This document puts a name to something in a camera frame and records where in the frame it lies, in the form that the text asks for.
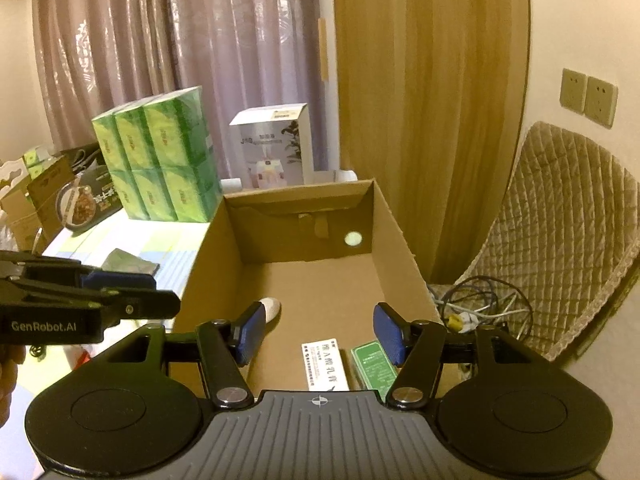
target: white box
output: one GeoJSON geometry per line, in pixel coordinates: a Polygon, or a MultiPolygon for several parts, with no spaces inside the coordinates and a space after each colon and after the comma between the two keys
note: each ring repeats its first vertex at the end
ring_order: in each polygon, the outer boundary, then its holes
{"type": "Polygon", "coordinates": [[[310,392],[348,392],[342,358],[335,339],[302,344],[306,383],[310,392]]]}
{"type": "Polygon", "coordinates": [[[245,189],[314,183],[306,103],[248,108],[229,126],[245,189]]]}

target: wall socket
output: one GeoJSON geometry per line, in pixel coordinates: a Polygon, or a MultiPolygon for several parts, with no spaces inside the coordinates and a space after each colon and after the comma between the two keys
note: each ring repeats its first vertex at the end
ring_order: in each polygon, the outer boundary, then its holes
{"type": "Polygon", "coordinates": [[[584,114],[591,120],[610,128],[616,114],[618,87],[590,77],[587,81],[587,97],[584,102],[584,114]]]}
{"type": "Polygon", "coordinates": [[[560,104],[581,114],[587,95],[587,76],[568,68],[562,69],[562,86],[560,88],[560,104]]]}

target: crosshair symbol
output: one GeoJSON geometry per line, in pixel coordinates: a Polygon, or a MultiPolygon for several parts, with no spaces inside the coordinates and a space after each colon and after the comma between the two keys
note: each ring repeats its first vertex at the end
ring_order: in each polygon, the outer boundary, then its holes
{"type": "Polygon", "coordinates": [[[321,407],[321,406],[324,406],[326,403],[331,402],[331,401],[329,399],[327,399],[326,397],[323,397],[322,395],[318,395],[317,397],[314,397],[313,399],[311,399],[309,402],[312,402],[316,406],[321,407]]]}

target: curtain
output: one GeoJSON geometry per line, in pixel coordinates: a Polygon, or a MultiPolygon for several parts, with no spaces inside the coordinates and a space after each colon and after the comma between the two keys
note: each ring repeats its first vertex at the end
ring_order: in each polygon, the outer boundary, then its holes
{"type": "Polygon", "coordinates": [[[54,144],[94,142],[91,118],[201,85],[221,178],[238,174],[228,124],[249,107],[308,102],[324,169],[317,0],[33,0],[54,144]]]}

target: white medicine box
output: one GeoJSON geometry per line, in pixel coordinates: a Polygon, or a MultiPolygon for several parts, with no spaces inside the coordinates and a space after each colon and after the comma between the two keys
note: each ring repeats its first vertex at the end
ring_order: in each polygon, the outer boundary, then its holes
{"type": "Polygon", "coordinates": [[[248,108],[229,124],[245,189],[314,182],[311,126],[306,103],[248,108]]]}

